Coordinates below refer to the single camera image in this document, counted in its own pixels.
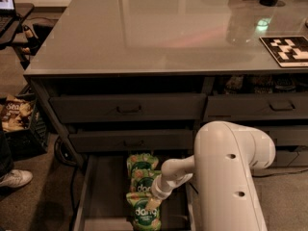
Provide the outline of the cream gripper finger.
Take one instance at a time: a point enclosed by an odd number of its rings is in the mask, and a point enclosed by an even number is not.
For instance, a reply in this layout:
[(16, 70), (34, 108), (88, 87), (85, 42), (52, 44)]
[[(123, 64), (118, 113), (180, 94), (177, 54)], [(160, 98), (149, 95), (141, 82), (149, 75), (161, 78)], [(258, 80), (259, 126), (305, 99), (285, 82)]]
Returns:
[(145, 205), (146, 211), (153, 211), (157, 209), (161, 205), (162, 201), (160, 199), (157, 199), (155, 197), (150, 197), (148, 199), (147, 204)]

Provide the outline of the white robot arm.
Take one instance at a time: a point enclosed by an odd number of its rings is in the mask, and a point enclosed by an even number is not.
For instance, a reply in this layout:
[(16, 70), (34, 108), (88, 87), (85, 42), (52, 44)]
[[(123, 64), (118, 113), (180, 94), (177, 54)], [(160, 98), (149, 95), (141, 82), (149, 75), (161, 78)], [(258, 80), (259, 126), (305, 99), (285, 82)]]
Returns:
[(269, 167), (275, 145), (265, 132), (227, 121), (203, 125), (193, 154), (169, 159), (151, 186), (152, 211), (172, 191), (195, 178), (202, 231), (268, 231), (251, 171)]

